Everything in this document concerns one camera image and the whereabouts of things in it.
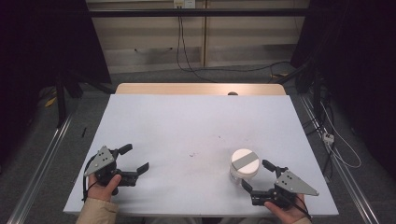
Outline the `wooden table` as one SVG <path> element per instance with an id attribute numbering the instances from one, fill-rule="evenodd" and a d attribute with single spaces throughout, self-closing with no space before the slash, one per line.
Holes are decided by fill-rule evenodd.
<path id="1" fill-rule="evenodd" d="M 227 95 L 230 91 L 242 96 L 286 94 L 279 84 L 238 83 L 121 83 L 116 94 Z"/>

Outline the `black horizontal bar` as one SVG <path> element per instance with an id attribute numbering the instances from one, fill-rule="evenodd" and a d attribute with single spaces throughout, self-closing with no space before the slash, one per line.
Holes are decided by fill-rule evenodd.
<path id="1" fill-rule="evenodd" d="M 294 17 L 312 15 L 307 8 L 270 9 L 96 9 L 89 15 L 95 18 L 107 17 Z"/>

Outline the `black curtain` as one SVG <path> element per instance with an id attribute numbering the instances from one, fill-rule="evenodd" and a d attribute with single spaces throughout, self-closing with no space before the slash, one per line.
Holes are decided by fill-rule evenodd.
<path id="1" fill-rule="evenodd" d="M 0 0 L 0 163 L 25 135 L 42 89 L 62 81 L 77 95 L 79 82 L 111 81 L 87 11 L 87 0 Z"/>
<path id="2" fill-rule="evenodd" d="M 310 0 L 291 64 L 316 66 L 372 156 L 396 180 L 396 0 Z"/>

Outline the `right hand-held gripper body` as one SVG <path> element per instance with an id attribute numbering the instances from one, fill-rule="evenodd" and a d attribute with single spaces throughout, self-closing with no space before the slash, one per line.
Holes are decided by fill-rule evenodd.
<path id="1" fill-rule="evenodd" d="M 279 177 L 265 177 L 264 180 L 273 184 L 273 187 L 268 190 L 266 201 L 274 203 L 280 208 L 294 206 L 298 194 L 319 196 L 316 189 L 290 170 L 282 173 Z"/>

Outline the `person's left hand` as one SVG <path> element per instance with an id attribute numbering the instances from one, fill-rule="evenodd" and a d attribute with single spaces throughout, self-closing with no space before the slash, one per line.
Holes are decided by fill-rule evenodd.
<path id="1" fill-rule="evenodd" d="M 105 202 L 110 202 L 112 197 L 112 191 L 118 186 L 120 180 L 120 175 L 114 175 L 106 186 L 101 186 L 97 183 L 95 174 L 89 175 L 88 197 Z"/>

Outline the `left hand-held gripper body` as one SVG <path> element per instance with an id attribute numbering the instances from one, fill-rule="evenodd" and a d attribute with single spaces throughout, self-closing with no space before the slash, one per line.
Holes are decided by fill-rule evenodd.
<path id="1" fill-rule="evenodd" d="M 117 150 L 101 147 L 87 162 L 83 171 L 83 195 L 88 196 L 89 175 L 95 174 L 97 183 L 106 186 L 114 175 L 120 175 L 117 168 Z M 118 187 L 112 191 L 112 196 L 118 194 Z"/>

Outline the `white table board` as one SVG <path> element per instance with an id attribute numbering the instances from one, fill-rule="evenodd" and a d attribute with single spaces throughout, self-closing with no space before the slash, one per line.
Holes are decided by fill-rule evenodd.
<path id="1" fill-rule="evenodd" d="M 305 199 L 312 216 L 338 213 L 287 95 L 115 94 L 89 153 L 126 144 L 133 148 L 118 158 L 119 168 L 149 169 L 114 197 L 125 216 L 269 216 L 231 179 L 231 156 L 239 148 L 288 167 L 316 189 L 318 195 Z"/>

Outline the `person's right hand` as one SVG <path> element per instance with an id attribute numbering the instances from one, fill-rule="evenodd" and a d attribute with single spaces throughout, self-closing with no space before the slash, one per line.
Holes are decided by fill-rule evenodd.
<path id="1" fill-rule="evenodd" d="M 301 218 L 307 217 L 303 212 L 295 207 L 282 209 L 271 202 L 266 202 L 264 206 L 269 209 L 276 217 L 278 217 L 282 224 L 292 224 Z"/>

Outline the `black metal stand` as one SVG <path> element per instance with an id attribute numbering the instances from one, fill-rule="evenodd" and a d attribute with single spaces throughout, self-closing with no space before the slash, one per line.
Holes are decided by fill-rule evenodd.
<path id="1" fill-rule="evenodd" d="M 107 94 L 113 94 L 116 91 L 93 78 L 83 76 L 81 73 L 73 70 L 61 71 L 56 75 L 56 97 L 58 100 L 58 124 L 60 128 L 66 121 L 68 112 L 66 109 L 65 92 L 67 91 L 72 98 L 80 98 L 83 95 L 83 90 L 79 83 L 88 83 L 90 86 L 96 88 Z"/>
<path id="2" fill-rule="evenodd" d="M 276 81 L 276 84 L 283 85 L 291 79 L 295 79 L 296 90 L 299 93 L 307 93 L 313 87 L 313 108 L 314 115 L 320 116 L 320 72 L 316 62 L 311 59 L 303 63 L 296 70 Z"/>

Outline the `metal floor rail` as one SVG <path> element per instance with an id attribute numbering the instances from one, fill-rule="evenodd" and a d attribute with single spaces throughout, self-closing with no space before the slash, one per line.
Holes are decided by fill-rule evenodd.
<path id="1" fill-rule="evenodd" d="M 15 206 L 7 224 L 24 224 L 27 215 L 35 201 L 35 198 L 44 182 L 44 179 L 50 169 L 59 147 L 64 140 L 64 136 L 68 131 L 73 116 L 68 115 L 63 123 L 56 129 L 46 152 L 35 169 L 34 175 L 28 183 L 25 191 Z"/>
<path id="2" fill-rule="evenodd" d="M 367 197 L 364 195 L 363 191 L 361 190 L 361 187 L 356 182 L 352 173 L 350 173 L 350 168 L 354 168 L 354 165 L 350 165 L 342 158 L 338 149 L 335 147 L 335 144 L 330 144 L 327 140 L 323 139 L 323 136 L 327 132 L 327 129 L 324 126 L 319 125 L 319 121 L 317 117 L 314 115 L 313 105 L 311 101 L 307 97 L 303 97 L 303 96 L 301 96 L 301 101 L 304 105 L 304 108 L 309 118 L 311 118 L 311 123 L 316 128 L 316 133 L 318 134 L 320 141 L 324 144 L 324 147 L 326 148 L 326 153 L 328 154 L 328 158 L 332 161 L 333 167 L 337 170 L 338 174 L 340 175 L 364 223 L 379 224 L 375 212 L 372 206 L 370 205 L 370 203 L 368 202 Z"/>

